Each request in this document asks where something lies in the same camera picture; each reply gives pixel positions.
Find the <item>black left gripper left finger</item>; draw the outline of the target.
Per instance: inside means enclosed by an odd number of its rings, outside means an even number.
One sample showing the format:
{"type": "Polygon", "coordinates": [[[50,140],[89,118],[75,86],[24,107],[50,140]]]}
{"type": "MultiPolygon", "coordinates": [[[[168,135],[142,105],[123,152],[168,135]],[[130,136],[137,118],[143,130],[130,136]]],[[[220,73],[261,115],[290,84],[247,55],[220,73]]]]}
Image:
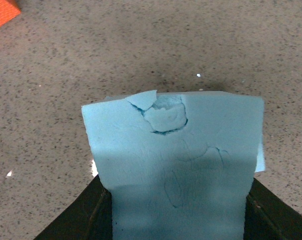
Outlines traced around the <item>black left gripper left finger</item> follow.
{"type": "Polygon", "coordinates": [[[76,200],[36,240],[111,240],[112,195],[95,176],[76,200]]]}

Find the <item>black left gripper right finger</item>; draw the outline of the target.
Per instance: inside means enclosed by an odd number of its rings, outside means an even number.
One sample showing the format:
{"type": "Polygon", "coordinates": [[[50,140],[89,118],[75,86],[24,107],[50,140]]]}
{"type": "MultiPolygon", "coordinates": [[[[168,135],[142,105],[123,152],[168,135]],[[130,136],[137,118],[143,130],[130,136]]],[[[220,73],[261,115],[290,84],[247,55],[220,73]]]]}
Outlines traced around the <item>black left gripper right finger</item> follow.
{"type": "Polygon", "coordinates": [[[245,240],[302,240],[302,215],[257,179],[246,198],[245,240]]]}

